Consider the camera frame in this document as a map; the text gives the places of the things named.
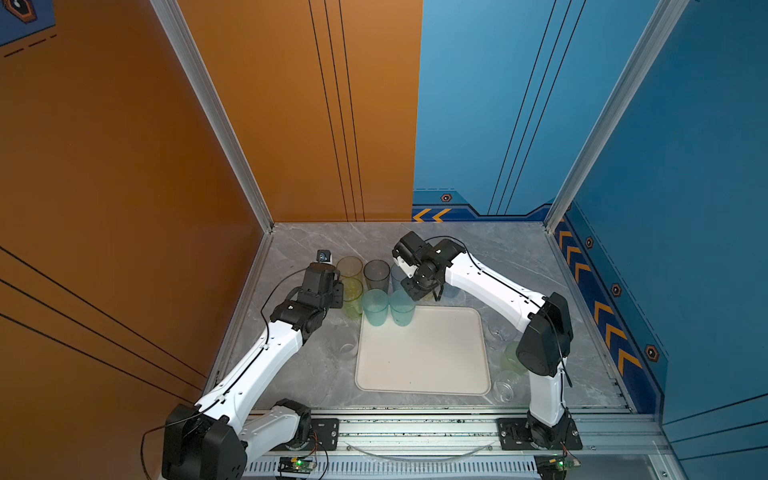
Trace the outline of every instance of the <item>orange chevron arrow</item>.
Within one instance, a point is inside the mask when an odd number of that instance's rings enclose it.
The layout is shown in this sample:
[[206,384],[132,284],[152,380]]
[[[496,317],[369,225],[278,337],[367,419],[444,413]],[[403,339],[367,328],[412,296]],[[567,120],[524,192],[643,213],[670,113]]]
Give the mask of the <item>orange chevron arrow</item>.
[[563,230],[560,232],[560,250],[563,250],[563,237],[573,237],[574,234],[569,232],[568,230]]
[[600,325],[600,320],[598,319],[598,317],[600,316],[600,310],[603,310],[604,312],[608,312],[611,315],[614,314],[614,311],[605,303],[595,302],[594,303],[594,322],[598,325]]
[[443,215],[443,214],[446,214],[446,213],[448,213],[449,211],[451,211],[451,209],[450,209],[450,208],[446,208],[445,210],[443,210],[443,211],[442,211],[442,212],[440,212],[439,214],[437,214],[437,215],[435,215],[434,217],[432,217],[432,219],[433,219],[435,222],[442,222],[442,218],[440,218],[440,217],[442,217],[442,215]]
[[565,258],[565,262],[570,266],[571,265],[571,253],[581,253],[581,250],[579,250],[578,247],[568,247],[565,250],[568,252],[568,255]]
[[621,376],[624,376],[624,360],[629,360],[638,367],[643,368],[643,366],[640,364],[640,360],[634,358],[632,355],[626,353],[622,349],[619,349],[619,373]]
[[423,222],[424,220],[422,220],[422,215],[423,215],[423,214],[426,214],[426,213],[427,213],[427,212],[429,212],[430,210],[431,210],[431,208],[425,208],[424,210],[422,210],[422,211],[418,212],[418,213],[416,214],[416,216],[415,216],[415,217],[413,217],[413,220],[416,220],[417,222]]
[[592,271],[589,265],[584,265],[583,263],[576,262],[576,272],[574,273],[574,277],[576,278],[576,283],[578,283],[578,273],[582,270],[586,270],[588,272]]
[[611,325],[610,323],[605,324],[605,344],[608,345],[608,349],[611,349],[611,334],[615,333],[616,335],[619,335],[623,339],[627,339],[627,336],[616,328],[615,326]]

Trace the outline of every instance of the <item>gray cup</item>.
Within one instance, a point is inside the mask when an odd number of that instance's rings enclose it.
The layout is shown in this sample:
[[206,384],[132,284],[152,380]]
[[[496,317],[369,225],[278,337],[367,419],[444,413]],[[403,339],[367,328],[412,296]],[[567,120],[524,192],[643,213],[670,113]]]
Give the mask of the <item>gray cup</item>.
[[366,277],[368,290],[389,291],[389,264],[384,260],[369,261],[362,269],[362,274]]

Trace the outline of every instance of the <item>teal cup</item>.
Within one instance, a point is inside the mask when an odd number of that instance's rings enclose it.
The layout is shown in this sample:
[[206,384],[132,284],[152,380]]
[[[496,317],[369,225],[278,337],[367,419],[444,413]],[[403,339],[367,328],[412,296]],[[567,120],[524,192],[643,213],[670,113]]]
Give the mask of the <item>teal cup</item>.
[[373,326],[381,326],[386,321],[389,297],[383,290],[368,290],[362,296],[362,309],[366,313],[368,323]]
[[404,289],[397,290],[389,296],[389,306],[392,307],[392,319],[397,325],[406,326],[411,323],[416,303]]

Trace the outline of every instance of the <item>blue cup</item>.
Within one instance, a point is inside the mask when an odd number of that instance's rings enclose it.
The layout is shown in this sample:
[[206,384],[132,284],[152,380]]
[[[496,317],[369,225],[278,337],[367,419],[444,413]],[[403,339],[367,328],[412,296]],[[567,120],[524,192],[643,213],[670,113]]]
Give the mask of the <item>blue cup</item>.
[[392,280],[392,291],[402,289],[402,281],[407,277],[406,273],[402,271],[397,265],[392,265],[392,269],[389,271],[389,278]]
[[392,307],[392,319],[400,326],[406,326],[413,320],[416,303],[411,300],[405,290],[400,289],[389,296],[389,306]]
[[362,309],[366,313],[368,323],[381,326],[386,321],[389,306],[389,296],[383,290],[368,290],[362,296]]

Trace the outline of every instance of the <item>black line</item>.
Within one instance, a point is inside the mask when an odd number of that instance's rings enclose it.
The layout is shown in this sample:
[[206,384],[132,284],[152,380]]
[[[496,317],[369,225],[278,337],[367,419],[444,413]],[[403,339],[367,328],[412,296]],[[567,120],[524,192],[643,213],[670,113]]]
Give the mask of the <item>black line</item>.
[[507,156],[509,155],[509,148],[512,146],[512,139],[515,138],[515,131],[518,129],[518,122],[523,112],[523,105],[525,105],[525,98],[528,96],[528,89],[531,87],[531,80],[533,80],[533,73],[536,71],[536,64],[538,63],[538,56],[541,54],[541,47],[544,46],[544,39],[547,38],[547,30],[549,30],[549,22],[552,21],[552,13],[554,13],[554,6],[558,3],[558,0],[552,2],[552,10],[549,11],[549,18],[547,19],[547,26],[544,28],[544,34],[541,36],[541,43],[538,44],[538,51],[536,52],[536,59],[533,62],[533,68],[531,69],[531,76],[528,77],[528,85],[525,87],[525,93],[523,94],[523,101],[520,103],[520,110],[518,111],[518,118],[515,120],[515,127],[512,128],[512,135],[509,137],[509,144],[507,145],[507,153],[504,154],[504,161],[502,161],[502,168],[498,171],[498,178],[496,179],[496,187],[493,189],[493,196],[491,196],[491,203],[488,205],[488,215],[491,214],[491,208],[493,207],[493,200],[496,198],[496,190],[498,190],[498,184],[502,181],[502,174],[504,173],[504,166],[507,164]]
[[24,260],[22,260],[21,258],[17,257],[17,256],[16,256],[16,255],[14,255],[13,253],[11,253],[9,250],[5,249],[3,246],[0,246],[0,250],[2,250],[2,251],[4,251],[4,252],[6,252],[6,253],[7,253],[8,255],[10,255],[11,257],[14,257],[14,258],[15,258],[15,259],[16,259],[18,262],[20,262],[20,263],[23,263],[25,266],[27,266],[27,267],[29,267],[29,268],[33,269],[33,270],[34,270],[36,273],[38,273],[38,274],[40,274],[41,276],[43,276],[43,277],[44,277],[46,280],[48,280],[48,281],[52,282],[54,285],[56,285],[56,286],[58,286],[59,288],[63,289],[65,292],[67,292],[67,293],[70,293],[71,295],[73,295],[74,297],[76,297],[76,298],[77,298],[78,300],[80,300],[81,302],[85,303],[86,305],[88,305],[88,306],[89,306],[89,307],[91,307],[92,309],[94,309],[94,310],[96,310],[97,312],[101,313],[102,315],[106,316],[108,319],[112,320],[112,321],[113,321],[113,322],[115,322],[116,324],[118,324],[118,325],[122,326],[122,327],[123,327],[123,328],[125,328],[127,331],[129,331],[129,332],[133,333],[135,336],[137,336],[137,337],[139,337],[140,339],[144,340],[145,342],[149,343],[150,345],[152,345],[152,346],[153,346],[153,347],[155,347],[156,349],[158,349],[158,350],[160,350],[161,352],[165,353],[166,355],[170,356],[172,359],[176,360],[177,362],[179,362],[179,363],[181,363],[182,365],[186,366],[187,368],[191,369],[193,372],[195,372],[195,373],[197,373],[198,375],[202,376],[204,379],[205,379],[205,378],[207,378],[205,375],[203,375],[202,373],[198,372],[198,371],[197,371],[195,368],[193,368],[192,366],[190,366],[190,365],[186,364],[185,362],[182,362],[182,361],[181,361],[180,359],[178,359],[176,356],[174,356],[173,354],[171,354],[171,353],[170,353],[170,352],[168,352],[167,350],[165,350],[165,349],[161,348],[161,347],[160,347],[158,344],[156,344],[156,343],[152,342],[152,341],[151,341],[151,340],[149,340],[147,337],[145,337],[145,336],[141,335],[141,334],[140,334],[139,332],[137,332],[136,330],[134,330],[134,329],[130,328],[128,325],[125,325],[124,323],[122,323],[122,322],[121,322],[121,321],[119,321],[118,319],[114,318],[114,317],[113,317],[112,315],[110,315],[109,313],[106,313],[105,311],[103,311],[103,310],[102,310],[102,309],[100,309],[99,307],[95,306],[93,303],[91,303],[91,302],[87,301],[85,298],[83,298],[83,297],[79,296],[78,294],[76,294],[75,292],[73,292],[72,290],[70,290],[69,288],[67,288],[66,286],[64,286],[64,285],[61,285],[61,284],[60,284],[59,282],[57,282],[56,280],[53,280],[51,277],[49,277],[49,276],[48,276],[48,275],[46,275],[45,273],[43,273],[43,272],[41,272],[40,270],[38,270],[38,269],[34,268],[32,265],[30,265],[29,263],[25,262],[25,261],[24,261]]
[[717,410],[726,409],[726,408],[732,407],[734,405],[739,405],[740,403],[746,403],[746,402],[751,402],[752,400],[762,399],[764,396],[768,396],[768,393],[764,393],[762,395],[757,395],[757,396],[754,396],[754,397],[749,398],[749,399],[739,400],[738,402],[729,403],[728,405],[719,406],[719,407],[716,407],[714,409],[706,410],[704,412],[694,413],[693,415],[689,415],[687,417],[683,417],[682,419],[672,420],[671,422],[666,422],[666,423],[663,423],[662,425],[670,425],[672,423],[679,422],[681,420],[692,419],[693,417],[698,417],[699,415],[704,415],[705,413],[712,413],[712,412],[716,412]]
[[19,41],[19,40],[21,40],[21,39],[23,39],[23,38],[31,37],[31,36],[33,36],[33,35],[36,35],[36,34],[40,33],[41,31],[46,31],[46,30],[48,30],[49,28],[53,28],[53,27],[55,27],[55,26],[56,26],[56,24],[53,24],[53,25],[51,25],[50,27],[45,27],[45,28],[43,28],[42,30],[37,30],[37,31],[34,31],[34,32],[30,33],[30,34],[26,34],[26,35],[24,35],[23,37],[14,38],[13,40],[9,40],[9,41],[7,41],[6,43],[4,43],[4,44],[0,45],[0,47],[5,47],[6,45],[9,45],[9,44],[13,43],[14,41]]
[[709,436],[709,435],[715,435],[717,433],[730,432],[732,430],[745,429],[747,427],[754,427],[755,425],[762,425],[763,423],[768,423],[768,420],[763,420],[762,422],[754,422],[754,423],[750,423],[748,425],[740,425],[740,426],[737,426],[737,427],[731,427],[729,429],[717,430],[716,432],[702,433],[701,435],[695,435],[695,436],[692,436],[692,437],[687,437],[685,439],[673,440],[670,443],[685,442],[686,440],[700,439],[701,437],[706,437],[706,436]]
[[707,455],[697,455],[695,457],[679,458],[679,460],[682,462],[683,460],[694,460],[696,458],[717,457],[718,455],[728,455],[729,453],[740,453],[740,452],[752,452],[753,450],[761,450],[761,449],[768,449],[768,445],[762,445],[760,447],[752,447],[750,449],[730,450],[729,452],[710,453]]
[[512,197],[515,195],[515,190],[518,188],[518,182],[520,181],[520,176],[523,174],[523,169],[525,168],[525,162],[528,160],[528,154],[531,153],[531,147],[533,146],[534,140],[536,140],[536,134],[538,133],[538,127],[541,125],[541,119],[544,118],[544,112],[547,111],[547,105],[549,105],[549,98],[552,96],[552,91],[554,90],[554,85],[558,82],[558,76],[560,75],[560,69],[563,68],[563,62],[565,62],[565,55],[568,54],[568,49],[571,47],[571,40],[574,38],[574,33],[576,33],[576,27],[578,27],[578,21],[581,20],[581,13],[584,11],[584,6],[587,4],[587,0],[584,0],[584,3],[581,4],[581,10],[578,13],[578,17],[576,18],[576,24],[574,25],[573,31],[571,31],[571,37],[568,39],[568,44],[565,45],[565,52],[563,52],[563,58],[560,59],[560,65],[558,66],[558,72],[554,75],[554,80],[552,81],[552,86],[549,88],[549,93],[547,94],[547,101],[544,102],[544,108],[541,109],[541,116],[538,118],[538,123],[536,124],[536,130],[533,132],[533,137],[531,137],[531,143],[528,144],[528,149],[525,152],[525,157],[523,158],[523,165],[520,166],[520,171],[518,172],[518,179],[515,180],[515,186],[512,188],[512,193],[509,195],[509,200],[507,200],[507,207],[504,209],[504,212],[506,213],[507,210],[509,210],[509,204],[512,203]]
[[67,314],[65,314],[65,313],[63,313],[63,312],[61,312],[60,310],[57,310],[57,309],[55,309],[54,307],[52,307],[52,306],[48,305],[46,302],[44,302],[44,301],[40,300],[39,298],[36,298],[36,297],[32,296],[32,295],[31,295],[31,294],[29,294],[29,293],[26,293],[24,290],[22,290],[22,289],[18,288],[17,286],[15,286],[15,285],[12,285],[12,284],[10,284],[9,282],[6,282],[6,281],[5,281],[5,280],[3,280],[2,278],[0,278],[0,283],[3,283],[3,284],[5,284],[6,286],[10,286],[10,287],[11,287],[13,290],[16,290],[16,291],[17,291],[17,292],[19,292],[21,295],[24,295],[24,296],[26,296],[26,297],[28,297],[28,298],[30,298],[30,299],[32,299],[32,300],[34,300],[35,302],[37,302],[37,303],[41,304],[41,305],[42,305],[42,306],[44,306],[45,308],[47,308],[47,309],[49,309],[49,310],[51,310],[51,311],[53,311],[53,312],[56,312],[56,313],[58,313],[59,315],[63,316],[65,319],[67,319],[67,320],[69,320],[69,321],[71,321],[71,322],[77,323],[79,326],[83,327],[83,328],[84,328],[84,329],[86,329],[87,331],[89,331],[89,332],[91,332],[91,333],[95,333],[96,335],[100,336],[101,338],[103,338],[103,339],[107,340],[109,343],[112,343],[113,345],[119,346],[120,348],[122,348],[122,349],[123,349],[123,350],[125,350],[126,352],[130,353],[131,355],[133,355],[133,356],[136,356],[136,357],[138,357],[138,358],[140,358],[140,359],[144,360],[145,362],[149,363],[150,365],[156,366],[158,369],[160,369],[160,370],[162,370],[162,371],[166,372],[168,375],[170,375],[170,376],[173,376],[173,377],[176,377],[177,379],[181,380],[182,382],[186,383],[187,385],[189,385],[189,386],[191,386],[191,387],[194,387],[194,388],[196,388],[196,389],[198,389],[198,390],[202,390],[202,388],[200,388],[199,386],[197,386],[197,385],[194,385],[194,384],[192,384],[192,383],[189,383],[187,380],[185,380],[185,379],[182,379],[182,378],[181,378],[181,377],[179,377],[178,375],[174,375],[173,373],[171,373],[171,372],[167,371],[166,369],[164,369],[163,367],[159,366],[158,364],[156,364],[156,363],[154,363],[154,362],[151,362],[151,361],[150,361],[150,360],[148,360],[148,359],[145,359],[143,356],[139,355],[138,353],[136,353],[136,352],[134,352],[134,351],[130,350],[129,348],[126,348],[126,347],[122,346],[120,343],[117,343],[117,342],[115,342],[113,339],[110,339],[110,338],[106,337],[105,335],[102,335],[101,333],[97,332],[96,330],[92,329],[91,327],[89,327],[89,326],[87,326],[87,325],[84,325],[83,323],[80,323],[80,322],[78,322],[76,319],[74,319],[74,318],[70,317],[69,315],[67,315]]
[[339,0],[339,20],[341,20],[341,39],[344,43],[344,63],[346,64],[346,86],[349,87],[349,111],[352,112],[352,135],[355,138],[355,162],[357,162],[357,181],[360,185],[360,203],[362,204],[362,221],[366,221],[366,201],[365,201],[365,197],[362,195],[362,175],[360,174],[360,155],[357,152],[357,129],[355,128],[355,110],[352,107],[352,82],[349,81],[349,58],[346,56],[346,37],[344,36],[344,18],[341,15],[341,0]]
[[10,57],[11,55],[17,54],[17,53],[19,53],[20,51],[24,51],[24,49],[23,49],[23,48],[20,48],[20,49],[18,49],[18,50],[14,50],[14,51],[12,51],[12,52],[11,52],[11,53],[9,53],[9,54],[3,55],[2,57],[3,57],[3,58],[7,58],[7,57]]
[[326,96],[326,110],[328,111],[328,125],[331,127],[331,140],[333,141],[333,153],[336,155],[336,169],[339,171],[339,186],[341,187],[341,199],[344,202],[344,216],[349,221],[349,212],[346,211],[346,197],[344,195],[344,183],[341,181],[341,165],[339,165],[339,152],[336,151],[336,137],[333,135],[333,122],[331,121],[331,107],[328,103],[328,91],[326,90],[326,77],[323,75],[323,62],[320,60],[320,45],[317,43],[317,29],[315,28],[315,16],[312,14],[312,2],[306,0],[310,7],[310,19],[312,20],[312,30],[315,32],[315,47],[317,48],[317,64],[320,66],[320,78],[323,80],[323,93]]
[[191,402],[190,400],[187,400],[187,399],[185,399],[183,396],[179,396],[179,395],[176,395],[176,394],[175,394],[175,393],[173,393],[173,392],[169,392],[168,390],[164,389],[164,388],[163,388],[163,387],[161,387],[161,386],[157,386],[157,385],[155,385],[155,384],[154,384],[154,383],[152,383],[152,382],[149,382],[149,381],[147,381],[147,380],[144,380],[144,379],[142,379],[142,378],[140,378],[140,377],[137,377],[137,376],[136,376],[136,375],[134,375],[133,373],[129,373],[129,372],[126,372],[125,370],[123,370],[123,369],[122,369],[122,368],[120,368],[120,367],[116,367],[116,366],[112,365],[111,363],[107,363],[107,362],[105,362],[104,360],[102,360],[102,359],[99,359],[99,358],[97,358],[97,357],[95,357],[95,356],[91,355],[90,353],[86,353],[86,352],[83,352],[83,351],[82,351],[82,350],[80,350],[79,348],[77,348],[77,347],[74,347],[74,346],[72,346],[72,345],[70,345],[70,344],[68,344],[68,343],[64,343],[64,342],[62,342],[61,340],[59,340],[59,339],[56,339],[56,338],[54,338],[54,337],[52,337],[52,336],[50,336],[50,335],[48,335],[48,334],[46,334],[46,333],[43,333],[43,332],[41,332],[41,331],[40,331],[40,330],[38,330],[38,329],[32,328],[32,327],[30,327],[29,325],[26,325],[25,323],[19,322],[19,321],[18,321],[18,320],[16,320],[16,319],[12,319],[10,316],[8,316],[8,315],[5,315],[4,313],[0,313],[0,316],[1,316],[1,317],[3,317],[3,318],[5,318],[6,320],[10,320],[11,322],[15,323],[16,325],[19,325],[19,326],[23,326],[23,327],[24,327],[24,328],[26,328],[27,330],[31,330],[32,332],[35,332],[35,333],[37,333],[38,335],[42,335],[42,336],[44,336],[44,337],[45,337],[45,338],[47,338],[47,339],[53,340],[54,342],[56,342],[56,343],[58,343],[58,344],[60,344],[60,345],[63,345],[63,346],[65,346],[65,347],[69,348],[69,349],[73,349],[73,350],[74,350],[75,352],[77,352],[77,353],[82,353],[83,355],[87,356],[88,358],[90,358],[90,359],[94,359],[94,360],[96,360],[96,361],[97,361],[97,362],[99,362],[99,363],[103,363],[104,365],[106,365],[106,366],[108,366],[108,367],[111,367],[111,368],[113,368],[113,369],[117,370],[118,372],[123,372],[124,374],[126,374],[126,375],[128,375],[128,376],[131,376],[131,377],[135,378],[136,380],[142,381],[142,382],[146,383],[147,385],[153,386],[154,388],[156,388],[156,389],[158,389],[158,390],[162,390],[163,392],[166,392],[167,394],[169,394],[169,395],[172,395],[172,396],[176,397],[177,399],[181,399],[181,400],[184,400],[184,401],[185,401],[185,402],[187,402],[187,403],[190,403],[190,404],[194,404],[194,402]]
[[568,18],[568,12],[571,10],[571,3],[573,3],[574,0],[568,1],[568,7],[565,9],[565,15],[563,15],[563,21],[560,24],[560,30],[558,30],[558,36],[554,39],[554,46],[552,47],[552,53],[549,54],[549,60],[547,60],[547,67],[544,69],[544,74],[541,76],[541,83],[538,86],[538,91],[536,92],[536,99],[533,100],[533,107],[531,108],[531,114],[528,116],[528,121],[525,123],[525,130],[523,130],[523,136],[520,138],[520,144],[518,145],[518,151],[515,154],[515,161],[512,162],[512,168],[509,170],[509,176],[507,177],[507,183],[504,185],[504,191],[502,191],[502,198],[498,202],[498,208],[496,209],[496,214],[498,215],[499,211],[502,209],[502,202],[504,201],[504,196],[507,194],[507,187],[509,187],[509,181],[512,178],[512,172],[515,171],[515,164],[518,163],[518,155],[520,154],[520,150],[523,147],[523,142],[525,141],[525,134],[528,133],[528,126],[531,124],[531,119],[533,118],[533,112],[536,110],[536,104],[538,103],[538,96],[541,93],[541,89],[544,87],[544,82],[547,79],[547,72],[549,71],[549,65],[552,63],[552,57],[554,57],[554,51],[558,49],[558,42],[560,41],[560,34],[563,32],[563,25],[565,25],[565,19]]
[[333,63],[333,80],[336,81],[336,100],[339,101],[339,119],[341,120],[341,135],[344,140],[344,152],[346,153],[346,173],[349,175],[349,191],[352,192],[352,209],[357,221],[357,203],[355,202],[355,188],[352,186],[352,168],[349,166],[349,148],[346,146],[346,130],[344,129],[344,113],[341,111],[341,94],[339,93],[339,76],[336,74],[336,57],[333,55],[333,40],[331,40],[331,21],[328,18],[328,3],[323,0],[326,8],[326,23],[328,24],[328,42],[331,44],[331,62]]

